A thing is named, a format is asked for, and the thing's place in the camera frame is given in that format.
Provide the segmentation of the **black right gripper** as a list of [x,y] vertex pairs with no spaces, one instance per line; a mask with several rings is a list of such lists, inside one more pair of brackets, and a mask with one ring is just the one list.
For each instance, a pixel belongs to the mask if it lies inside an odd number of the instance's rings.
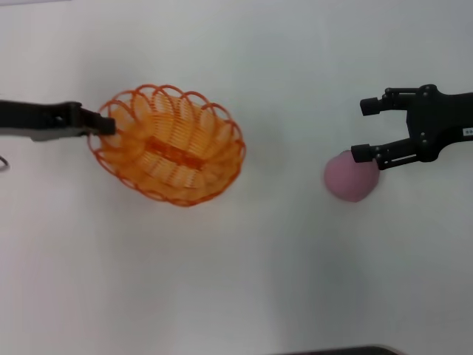
[[380,97],[360,101],[363,116],[406,111],[409,138],[392,143],[352,146],[356,163],[374,161],[380,171],[437,160],[454,143],[472,140],[472,94],[447,95],[433,84],[418,88],[388,87]]

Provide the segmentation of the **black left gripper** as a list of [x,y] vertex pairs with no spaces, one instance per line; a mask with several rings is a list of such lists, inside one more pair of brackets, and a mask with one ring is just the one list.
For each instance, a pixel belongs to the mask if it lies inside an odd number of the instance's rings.
[[77,102],[32,104],[1,101],[1,136],[51,141],[86,135],[110,136],[116,133],[113,118],[103,117]]

